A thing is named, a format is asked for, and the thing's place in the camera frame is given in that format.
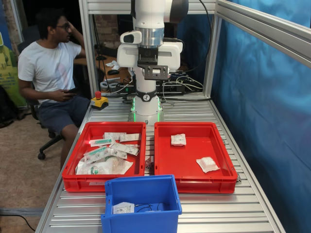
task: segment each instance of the brick wall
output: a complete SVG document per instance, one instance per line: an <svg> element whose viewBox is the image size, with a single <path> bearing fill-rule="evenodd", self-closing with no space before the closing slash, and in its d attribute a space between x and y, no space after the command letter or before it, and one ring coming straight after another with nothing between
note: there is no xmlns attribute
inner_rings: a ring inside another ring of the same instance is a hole
<svg viewBox="0 0 311 233"><path fill-rule="evenodd" d="M117 15L96 15L95 21L100 43L108 48L117 49L121 44Z"/></svg>

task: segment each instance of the red plastic crate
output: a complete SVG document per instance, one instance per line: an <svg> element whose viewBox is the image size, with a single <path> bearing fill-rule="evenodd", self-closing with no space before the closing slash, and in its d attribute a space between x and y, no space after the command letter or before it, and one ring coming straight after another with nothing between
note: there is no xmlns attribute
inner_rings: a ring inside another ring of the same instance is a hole
<svg viewBox="0 0 311 233"><path fill-rule="evenodd" d="M171 135L186 135L186 145L171 145ZM204 173L196 160L211 157L220 168ZM237 173L214 123L155 124L155 175L173 174L180 193L233 193Z"/></svg>
<svg viewBox="0 0 311 233"><path fill-rule="evenodd" d="M140 141L122 144L138 144L137 156L127 155L127 161L134 162L124 175L76 175L75 169L83 155L98 147L91 147L90 140L101 139L105 132L141 133ZM117 177L143 176L145 172L146 124L142 122L90 122L87 123L70 155L63 171L65 189L68 192L103 192L105 182Z"/></svg>

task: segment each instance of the black hair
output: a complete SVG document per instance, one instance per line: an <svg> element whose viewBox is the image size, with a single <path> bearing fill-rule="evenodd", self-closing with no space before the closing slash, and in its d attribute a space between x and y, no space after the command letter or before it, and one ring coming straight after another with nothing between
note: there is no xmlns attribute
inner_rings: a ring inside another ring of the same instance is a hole
<svg viewBox="0 0 311 233"><path fill-rule="evenodd" d="M58 20L61 16L65 16L63 9L43 8L36 15L36 23L38 25L41 39L48 38L48 27L56 28Z"/></svg>

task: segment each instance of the desk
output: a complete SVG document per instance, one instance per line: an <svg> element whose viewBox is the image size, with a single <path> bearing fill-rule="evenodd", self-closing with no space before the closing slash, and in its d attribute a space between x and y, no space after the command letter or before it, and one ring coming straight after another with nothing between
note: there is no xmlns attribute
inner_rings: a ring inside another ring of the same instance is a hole
<svg viewBox="0 0 311 233"><path fill-rule="evenodd" d="M106 60L104 60L104 63L105 63L105 64L117 60L116 57L110 57L110 56L105 56L105 57L107 58ZM74 63L75 65L83 65L83 66L86 66L86 67L87 67L86 58L77 58L77 59L74 59L73 63ZM100 66L99 66L99 63L98 63L97 60L96 60L95 63L96 63L97 69L100 68L100 70L101 70L102 72L105 72L105 71L104 71L104 66L103 66L103 62L102 62L102 61L100 61L100 63L101 63ZM117 82L123 82L123 80L124 80L126 77L128 77L127 80L130 81L131 75L130 75L130 73L128 72L127 68L125 68L125 67L121 67L121 68L119 69L119 72L120 72L120 73L119 73L119 74L115 74L115 75L108 75L108 74L107 74L108 71L112 70L112 67L108 67L108 66L105 65L105 69L106 69L106 75L107 75L107 79L108 79L108 80L109 80L109 79L113 79L113 78L120 78L119 80L116 80L116 81L117 81Z"/></svg>

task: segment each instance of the aluminum workbench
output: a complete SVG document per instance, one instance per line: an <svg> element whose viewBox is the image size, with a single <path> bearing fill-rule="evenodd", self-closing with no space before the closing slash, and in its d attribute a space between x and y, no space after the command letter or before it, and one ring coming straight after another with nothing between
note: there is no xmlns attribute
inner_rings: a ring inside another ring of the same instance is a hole
<svg viewBox="0 0 311 233"><path fill-rule="evenodd" d="M260 187L254 173L238 148L230 131L210 98L222 20L259 38L277 50L311 68L311 30L301 25L226 0L202 0L209 14L214 14L212 42L204 89L200 94L179 98L207 99L201 102L176 101L163 105L165 121L211 121L216 123L230 158L242 182L234 194L180 194L183 214L179 233L283 233L285 232ZM130 0L79 0L91 93L98 81L94 60L91 16L94 14L129 14ZM189 14L205 14L197 0L189 0ZM84 125L90 121L127 121L130 105L122 99L110 99L102 111L89 109ZM154 128L147 127L147 163L154 155ZM61 175L37 227L37 233L101 233L100 214L105 210L104 193L68 193Z"/></svg>
<svg viewBox="0 0 311 233"><path fill-rule="evenodd" d="M183 96L204 98L202 93ZM109 99L101 111L88 109L81 130L91 121L127 121L130 105ZM232 163L242 182L234 194L180 194L183 214L178 233L281 233L285 232L244 156L212 101L175 101L163 104L165 121L209 121L217 125ZM153 160L154 128L147 127L146 160ZM146 170L145 175L152 175ZM102 233L100 214L105 212L105 194L69 193L59 175L36 233Z"/></svg>

